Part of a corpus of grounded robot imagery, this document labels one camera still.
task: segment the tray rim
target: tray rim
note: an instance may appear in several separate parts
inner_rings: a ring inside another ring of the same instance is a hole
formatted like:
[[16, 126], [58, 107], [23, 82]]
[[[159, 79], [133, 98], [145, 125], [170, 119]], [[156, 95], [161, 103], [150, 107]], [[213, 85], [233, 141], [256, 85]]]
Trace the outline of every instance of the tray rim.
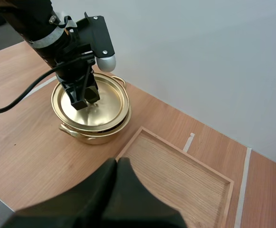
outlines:
[[217, 224], [218, 228], [225, 228], [226, 221], [227, 221], [227, 216], [228, 216], [228, 212], [229, 212], [229, 207], [230, 207], [230, 202], [231, 202], [231, 197], [232, 197], [232, 191], [233, 191], [234, 181], [231, 180], [230, 178], [226, 177], [225, 175], [221, 174], [220, 172], [212, 169], [211, 167], [209, 167], [208, 165], [206, 165], [203, 162], [199, 161], [198, 159], [194, 158], [193, 156], [189, 155], [188, 153], [182, 151], [178, 147], [174, 146], [173, 144], [169, 143], [167, 140], [159, 137], [158, 135], [156, 135], [155, 133], [151, 132], [150, 130], [146, 129], [143, 126], [141, 126], [135, 132], [135, 134], [133, 135], [133, 137], [128, 141], [128, 143], [125, 145], [125, 147], [123, 147], [123, 149], [121, 150], [121, 152], [117, 155], [116, 161], [118, 161], [119, 158], [121, 158], [127, 152], [127, 150], [129, 149], [129, 147], [133, 144], [133, 142], [138, 138], [138, 136], [141, 133], [146, 133], [146, 134], [148, 134], [148, 135], [150, 135], [152, 137], [155, 137], [157, 140], [162, 141], [167, 146], [169, 146], [172, 149], [174, 149], [177, 152], [179, 152], [181, 156], [188, 157], [194, 163], [197, 163], [197, 165], [199, 165], [202, 169], [206, 170], [207, 172], [211, 172], [212, 174], [216, 175], [219, 179], [225, 181], [225, 183], [228, 185], [227, 189], [226, 189], [227, 194], [225, 195], [225, 198], [224, 198], [224, 202], [225, 203], [224, 203], [224, 206], [222, 207], [222, 212], [220, 214], [220, 217], [219, 217], [219, 220], [218, 220], [218, 224]]

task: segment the pot handle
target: pot handle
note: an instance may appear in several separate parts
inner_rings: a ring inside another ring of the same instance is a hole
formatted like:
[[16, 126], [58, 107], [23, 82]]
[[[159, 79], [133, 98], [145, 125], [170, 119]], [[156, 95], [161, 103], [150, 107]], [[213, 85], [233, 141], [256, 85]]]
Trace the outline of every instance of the pot handle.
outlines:
[[71, 135], [72, 137], [75, 137], [75, 138], [82, 138], [83, 135], [81, 135], [80, 133], [78, 132], [75, 132], [73, 130], [71, 130], [70, 128], [68, 128], [65, 124], [61, 124], [59, 129], [69, 135]]
[[111, 76], [113, 79], [116, 79], [117, 81], [120, 81], [123, 83], [123, 88], [127, 88], [127, 84], [126, 82], [121, 78], [121, 77], [118, 77], [118, 76]]

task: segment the white wall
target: white wall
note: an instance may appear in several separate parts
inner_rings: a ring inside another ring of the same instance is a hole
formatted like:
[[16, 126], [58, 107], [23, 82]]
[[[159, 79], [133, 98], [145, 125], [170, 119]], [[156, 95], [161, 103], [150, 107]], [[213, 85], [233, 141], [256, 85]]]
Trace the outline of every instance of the white wall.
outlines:
[[276, 161], [276, 0], [52, 0], [106, 18], [114, 71]]

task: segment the wooden tray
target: wooden tray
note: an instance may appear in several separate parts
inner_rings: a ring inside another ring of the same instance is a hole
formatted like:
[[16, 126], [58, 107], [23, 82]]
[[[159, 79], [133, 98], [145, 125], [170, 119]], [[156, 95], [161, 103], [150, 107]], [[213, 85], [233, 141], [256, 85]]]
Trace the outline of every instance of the wooden tray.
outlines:
[[176, 208], [189, 228], [224, 228], [233, 181], [141, 127], [117, 156], [141, 183]]

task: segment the pot lid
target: pot lid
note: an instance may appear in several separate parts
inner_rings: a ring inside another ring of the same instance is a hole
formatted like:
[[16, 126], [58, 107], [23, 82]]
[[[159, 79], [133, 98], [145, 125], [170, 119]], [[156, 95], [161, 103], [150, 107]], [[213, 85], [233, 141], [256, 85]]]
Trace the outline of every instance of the pot lid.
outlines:
[[71, 106], [62, 85], [53, 90], [51, 103], [59, 119], [79, 131], [100, 132], [108, 130], [124, 120], [129, 101], [125, 88], [117, 81], [122, 79], [94, 73], [100, 100], [81, 110]]

